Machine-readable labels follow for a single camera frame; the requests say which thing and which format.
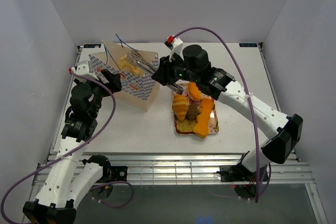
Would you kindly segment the pale curved crescent bread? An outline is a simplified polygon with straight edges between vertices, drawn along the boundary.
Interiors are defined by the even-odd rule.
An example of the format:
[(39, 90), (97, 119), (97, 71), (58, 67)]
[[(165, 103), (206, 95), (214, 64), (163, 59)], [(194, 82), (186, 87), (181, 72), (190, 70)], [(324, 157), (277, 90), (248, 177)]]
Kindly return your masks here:
[(131, 73), (136, 76), (139, 76), (140, 74), (140, 68), (130, 64), (127, 61), (127, 55), (124, 55), (119, 59), (118, 66), (124, 72)]

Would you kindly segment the blue checkered paper bag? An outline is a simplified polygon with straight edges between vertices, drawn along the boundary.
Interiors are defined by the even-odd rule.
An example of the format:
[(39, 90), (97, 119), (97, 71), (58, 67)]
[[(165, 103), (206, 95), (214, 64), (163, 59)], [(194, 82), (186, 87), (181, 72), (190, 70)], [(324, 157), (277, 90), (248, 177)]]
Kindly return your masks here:
[(109, 40), (103, 40), (102, 43), (104, 52), (89, 55), (96, 76), (106, 83), (107, 80), (101, 74), (101, 70), (108, 69), (112, 74), (118, 73), (121, 76), (122, 90), (116, 93), (116, 98), (148, 111), (160, 90), (159, 84), (142, 69), (140, 69), (139, 76), (136, 76), (122, 71), (118, 66), (118, 61), (122, 56), (136, 49)]

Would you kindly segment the orange oval bun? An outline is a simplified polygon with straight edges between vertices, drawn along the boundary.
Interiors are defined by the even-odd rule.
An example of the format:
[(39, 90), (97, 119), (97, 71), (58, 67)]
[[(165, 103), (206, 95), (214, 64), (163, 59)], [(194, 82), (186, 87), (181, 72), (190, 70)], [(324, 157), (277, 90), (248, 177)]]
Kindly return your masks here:
[(198, 89), (196, 83), (189, 82), (187, 86), (187, 92), (188, 95), (193, 96), (193, 97), (200, 97), (202, 96), (202, 93)]

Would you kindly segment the metal serving tongs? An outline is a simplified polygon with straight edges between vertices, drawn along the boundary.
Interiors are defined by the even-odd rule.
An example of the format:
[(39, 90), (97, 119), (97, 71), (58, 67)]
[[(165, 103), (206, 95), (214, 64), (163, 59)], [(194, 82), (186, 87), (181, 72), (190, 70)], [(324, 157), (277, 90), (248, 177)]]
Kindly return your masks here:
[[(145, 72), (148, 72), (151, 76), (156, 72), (156, 69), (150, 63), (144, 60), (136, 50), (132, 50), (127, 54), (127, 61), (130, 64), (141, 68)], [(183, 94), (183, 88), (177, 84), (167, 84), (166, 86), (173, 90), (176, 94)]]

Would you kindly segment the striped golden croissant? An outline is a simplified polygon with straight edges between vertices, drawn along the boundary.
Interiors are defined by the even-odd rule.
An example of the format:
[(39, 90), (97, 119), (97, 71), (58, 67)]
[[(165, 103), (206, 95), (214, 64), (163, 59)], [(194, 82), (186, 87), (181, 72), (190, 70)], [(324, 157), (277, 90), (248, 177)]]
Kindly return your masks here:
[(179, 94), (175, 94), (173, 97), (173, 103), (172, 103), (172, 110), (178, 120), (184, 121), (188, 107), (189, 107), (189, 100), (187, 97)]

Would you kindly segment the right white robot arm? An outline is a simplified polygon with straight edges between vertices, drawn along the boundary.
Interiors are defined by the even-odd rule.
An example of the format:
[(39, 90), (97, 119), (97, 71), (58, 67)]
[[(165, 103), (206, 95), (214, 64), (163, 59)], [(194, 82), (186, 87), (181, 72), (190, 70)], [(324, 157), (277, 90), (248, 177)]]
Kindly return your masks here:
[(173, 86), (179, 80), (195, 84), (201, 93), (251, 121), (255, 131), (261, 130), (267, 138), (230, 167), (224, 174), (226, 177), (250, 180), (262, 167), (270, 163), (283, 164), (287, 160), (301, 139), (301, 116), (288, 116), (250, 94), (245, 83), (239, 83), (225, 70), (213, 67), (207, 51), (201, 46), (167, 46), (171, 53), (160, 58), (159, 68), (152, 75), (153, 80), (163, 86)]

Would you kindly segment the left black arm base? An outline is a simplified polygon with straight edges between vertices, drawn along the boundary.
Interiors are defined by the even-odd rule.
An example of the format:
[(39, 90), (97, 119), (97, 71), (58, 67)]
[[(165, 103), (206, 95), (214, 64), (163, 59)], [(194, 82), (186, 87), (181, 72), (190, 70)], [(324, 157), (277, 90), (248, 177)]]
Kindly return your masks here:
[[(97, 181), (97, 183), (107, 183), (115, 181), (126, 181), (127, 180), (127, 170), (126, 166), (111, 166), (110, 168), (103, 168), (103, 175)], [(107, 199), (113, 191), (113, 185), (104, 186), (101, 188), (92, 189), (90, 192), (94, 198), (97, 199)]]

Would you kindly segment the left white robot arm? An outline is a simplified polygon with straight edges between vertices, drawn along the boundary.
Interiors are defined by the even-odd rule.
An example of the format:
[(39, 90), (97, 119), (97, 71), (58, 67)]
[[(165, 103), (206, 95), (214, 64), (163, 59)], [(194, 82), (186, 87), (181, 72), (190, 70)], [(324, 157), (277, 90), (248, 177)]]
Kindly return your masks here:
[(97, 181), (111, 177), (108, 159), (95, 155), (85, 161), (82, 172), (74, 177), (78, 163), (92, 138), (98, 134), (97, 116), (102, 99), (122, 89), (119, 74), (103, 69), (107, 83), (94, 75), (77, 75), (66, 111), (59, 151), (49, 165), (48, 177), (33, 201), (23, 207), (31, 223), (74, 223), (77, 208)]

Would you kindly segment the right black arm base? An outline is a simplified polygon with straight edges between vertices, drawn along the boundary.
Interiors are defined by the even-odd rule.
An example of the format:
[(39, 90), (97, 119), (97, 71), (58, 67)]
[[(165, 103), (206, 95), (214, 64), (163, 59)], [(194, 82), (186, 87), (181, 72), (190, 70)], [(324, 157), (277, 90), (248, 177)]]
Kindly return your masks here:
[(216, 173), (220, 176), (222, 183), (233, 183), (234, 191), (239, 199), (259, 202), (260, 197), (266, 192), (271, 179), (271, 165), (260, 169), (259, 193), (257, 193), (256, 172), (251, 173), (243, 167), (236, 165), (222, 165)]

